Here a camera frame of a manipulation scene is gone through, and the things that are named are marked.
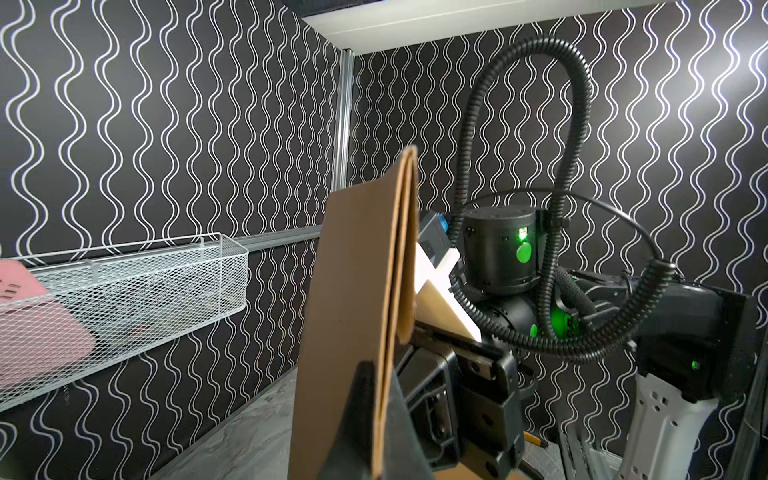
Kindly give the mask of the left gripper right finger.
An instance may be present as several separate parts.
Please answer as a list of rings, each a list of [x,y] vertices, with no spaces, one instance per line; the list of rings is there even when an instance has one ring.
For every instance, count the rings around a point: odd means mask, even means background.
[[[427,480],[434,474],[426,460],[397,375],[390,375],[382,479]]]

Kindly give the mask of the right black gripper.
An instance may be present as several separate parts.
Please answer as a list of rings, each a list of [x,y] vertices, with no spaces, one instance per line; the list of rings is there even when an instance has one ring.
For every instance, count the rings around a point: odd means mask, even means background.
[[[396,349],[395,370],[417,444],[437,473],[464,466],[505,479],[525,450],[515,355],[418,323]]]

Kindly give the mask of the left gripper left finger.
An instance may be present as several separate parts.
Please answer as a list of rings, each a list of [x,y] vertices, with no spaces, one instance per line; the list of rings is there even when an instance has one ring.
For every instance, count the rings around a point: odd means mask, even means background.
[[[375,369],[358,363],[330,452],[318,479],[372,479]]]

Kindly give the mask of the brown file bag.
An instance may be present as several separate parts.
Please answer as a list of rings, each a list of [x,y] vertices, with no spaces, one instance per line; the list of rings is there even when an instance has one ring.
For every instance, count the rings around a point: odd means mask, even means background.
[[[318,479],[361,361],[375,369],[373,478],[383,472],[397,343],[414,325],[417,150],[379,179],[332,193],[305,308],[288,476]]]

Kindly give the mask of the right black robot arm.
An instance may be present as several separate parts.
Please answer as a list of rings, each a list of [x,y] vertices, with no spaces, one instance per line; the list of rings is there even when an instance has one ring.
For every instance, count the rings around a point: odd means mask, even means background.
[[[564,152],[547,204],[516,211],[471,198],[476,124],[494,83],[515,63],[546,56],[560,64],[572,110]],[[683,479],[709,417],[750,387],[756,363],[753,297],[679,277],[650,232],[627,213],[605,211],[629,227],[651,254],[639,276],[603,276],[560,263],[566,206],[585,143],[592,85],[574,44],[542,35],[517,41],[479,74],[463,113],[454,165],[449,251],[464,259],[447,274],[450,308],[475,332],[513,351],[591,364],[637,347],[636,400],[617,477]]]

